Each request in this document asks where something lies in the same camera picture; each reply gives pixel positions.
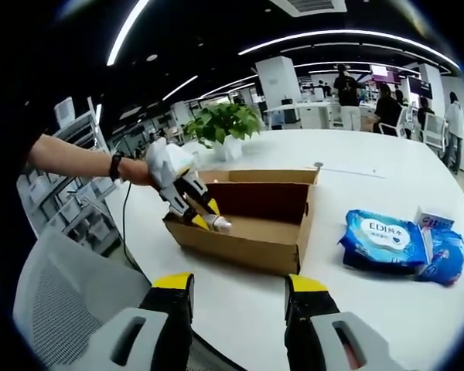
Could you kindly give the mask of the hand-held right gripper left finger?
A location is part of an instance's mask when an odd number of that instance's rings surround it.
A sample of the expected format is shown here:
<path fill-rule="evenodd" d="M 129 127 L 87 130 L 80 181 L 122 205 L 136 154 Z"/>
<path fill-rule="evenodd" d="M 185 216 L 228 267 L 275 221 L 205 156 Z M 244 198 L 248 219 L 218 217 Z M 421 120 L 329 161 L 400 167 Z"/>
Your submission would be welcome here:
<path fill-rule="evenodd" d="M 96 332 L 97 370 L 184 370 L 192 344 L 194 275 L 156 280 L 137 308 Z"/>

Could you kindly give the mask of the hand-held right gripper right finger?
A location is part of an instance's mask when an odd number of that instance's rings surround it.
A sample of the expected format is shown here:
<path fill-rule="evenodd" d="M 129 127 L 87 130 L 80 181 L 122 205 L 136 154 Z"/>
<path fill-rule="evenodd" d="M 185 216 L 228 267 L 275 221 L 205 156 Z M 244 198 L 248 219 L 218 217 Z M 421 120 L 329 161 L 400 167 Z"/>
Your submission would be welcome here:
<path fill-rule="evenodd" d="M 401 370 L 387 340 L 340 311 L 321 282 L 285 277 L 285 347 L 291 370 Z"/>

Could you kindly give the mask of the person's left hand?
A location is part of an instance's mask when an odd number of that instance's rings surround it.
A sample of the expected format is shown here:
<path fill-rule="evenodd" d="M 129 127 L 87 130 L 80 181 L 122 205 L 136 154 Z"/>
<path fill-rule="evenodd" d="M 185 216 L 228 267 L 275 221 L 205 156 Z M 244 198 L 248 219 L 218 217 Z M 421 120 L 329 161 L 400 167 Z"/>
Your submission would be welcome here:
<path fill-rule="evenodd" d="M 119 175 L 137 186 L 151 186 L 159 191 L 160 187 L 148 170 L 147 164 L 142 160 L 123 158 L 118 165 Z"/>

